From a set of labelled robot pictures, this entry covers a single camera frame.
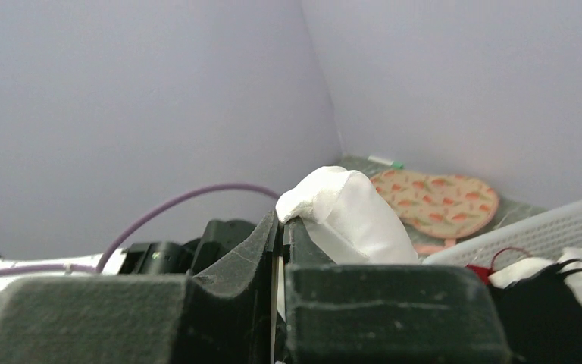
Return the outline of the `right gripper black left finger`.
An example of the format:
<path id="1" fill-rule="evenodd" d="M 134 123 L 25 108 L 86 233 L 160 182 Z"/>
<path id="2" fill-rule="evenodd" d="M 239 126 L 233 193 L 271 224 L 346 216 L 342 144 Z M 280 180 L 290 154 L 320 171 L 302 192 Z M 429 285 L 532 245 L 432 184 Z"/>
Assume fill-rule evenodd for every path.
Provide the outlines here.
<path id="1" fill-rule="evenodd" d="M 198 274 L 21 278 L 0 293 L 0 363 L 269 363 L 274 213 Z"/>

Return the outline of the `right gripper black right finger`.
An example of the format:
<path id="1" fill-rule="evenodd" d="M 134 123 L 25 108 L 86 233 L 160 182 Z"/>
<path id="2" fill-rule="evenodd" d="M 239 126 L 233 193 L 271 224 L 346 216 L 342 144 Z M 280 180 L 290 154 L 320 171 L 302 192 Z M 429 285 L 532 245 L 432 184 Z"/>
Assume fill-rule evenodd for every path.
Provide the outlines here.
<path id="1" fill-rule="evenodd" d="M 336 264 L 301 220 L 283 227 L 295 363 L 509 363 L 487 286 L 448 265 Z"/>

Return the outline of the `white bra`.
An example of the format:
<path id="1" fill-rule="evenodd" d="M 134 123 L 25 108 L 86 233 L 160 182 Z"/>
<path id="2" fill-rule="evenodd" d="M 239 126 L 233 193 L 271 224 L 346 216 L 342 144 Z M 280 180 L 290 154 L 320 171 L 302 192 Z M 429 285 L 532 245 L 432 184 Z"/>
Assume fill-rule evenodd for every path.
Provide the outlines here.
<path id="1" fill-rule="evenodd" d="M 277 200 L 280 223 L 300 218 L 336 264 L 417 265 L 399 217 L 360 171 L 320 167 Z"/>

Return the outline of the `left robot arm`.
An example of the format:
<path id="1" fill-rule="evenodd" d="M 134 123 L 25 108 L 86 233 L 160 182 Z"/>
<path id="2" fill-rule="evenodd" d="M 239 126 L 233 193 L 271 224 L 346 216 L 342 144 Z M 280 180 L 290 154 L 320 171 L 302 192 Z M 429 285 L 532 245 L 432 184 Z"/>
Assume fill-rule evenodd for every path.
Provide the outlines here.
<path id="1" fill-rule="evenodd" d="M 199 273 L 246 239 L 255 225 L 243 220 L 212 220 L 203 234 L 187 243 L 143 242 L 115 250 L 105 263 L 104 275 Z M 25 277 L 88 275 L 100 255 L 32 261 L 0 257 L 0 292 Z"/>

